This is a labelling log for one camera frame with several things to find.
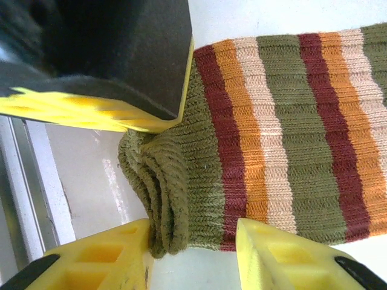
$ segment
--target ribbed knit texture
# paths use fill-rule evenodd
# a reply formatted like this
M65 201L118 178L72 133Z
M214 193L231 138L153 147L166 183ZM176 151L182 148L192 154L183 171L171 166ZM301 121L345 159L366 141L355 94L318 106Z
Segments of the ribbed knit texture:
M247 217L317 242L387 233L387 24L196 50L183 122L119 161L152 255L235 250Z

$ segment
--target beige stripe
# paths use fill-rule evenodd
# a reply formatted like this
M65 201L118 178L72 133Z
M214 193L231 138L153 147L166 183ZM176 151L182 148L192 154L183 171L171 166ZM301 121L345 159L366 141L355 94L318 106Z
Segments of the beige stripe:
M383 92L372 79L372 68L363 52L363 34L360 29L347 30L340 33L342 55L350 72L350 80L360 99L360 107L367 115L372 137L379 150L379 164L387 187L387 109L383 105Z
M264 64L253 37L234 40L245 86L253 104L253 113L261 130L265 184L268 194L268 222L282 230L297 233L293 215L293 197L288 182L288 161L282 145L281 124L275 103L267 87Z

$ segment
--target orange stripe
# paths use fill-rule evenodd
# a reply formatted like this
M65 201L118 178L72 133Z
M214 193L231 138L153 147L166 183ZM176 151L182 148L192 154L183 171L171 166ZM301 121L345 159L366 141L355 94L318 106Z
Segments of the orange stripe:
M245 87L243 70L238 62L232 40L213 45L216 61L223 75L226 91L231 99L240 146L244 158L248 218L267 222L268 196L265 186L264 154L261 131L254 117L253 104Z
M349 138L356 153L357 172L362 180L363 200L371 220L370 235L385 232L380 223L378 211L387 208L385 179L379 164L379 150L371 134L371 125L362 111L360 99L350 80L350 72L342 55L339 33L321 33L322 55L327 63L331 85L339 99L349 132Z

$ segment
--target knitted fabric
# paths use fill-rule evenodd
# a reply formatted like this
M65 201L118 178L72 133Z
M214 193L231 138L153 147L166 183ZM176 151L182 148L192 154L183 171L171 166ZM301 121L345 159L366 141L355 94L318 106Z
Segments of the knitted fabric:
M387 233L386 97L387 24L196 50L183 122L119 146L152 255L233 251L240 217L326 244Z

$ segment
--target maroon stripe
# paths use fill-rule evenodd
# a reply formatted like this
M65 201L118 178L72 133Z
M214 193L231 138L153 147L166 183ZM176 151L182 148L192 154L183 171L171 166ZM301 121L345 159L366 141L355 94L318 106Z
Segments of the maroon stripe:
M194 57L205 88L223 168L222 180L226 204L221 250L234 251L236 223L238 218L246 217L247 204L245 167L239 130L213 48L211 46L200 48L196 50Z
M332 151L332 169L339 187L339 203L347 227L345 239L347 242L363 239L369 236L369 230L357 225L369 225L370 218L362 196L362 181L356 169L356 153L348 135L345 117L340 112L339 99L330 83L321 39L318 34L303 34L299 35L299 41L309 86L324 123L325 139Z

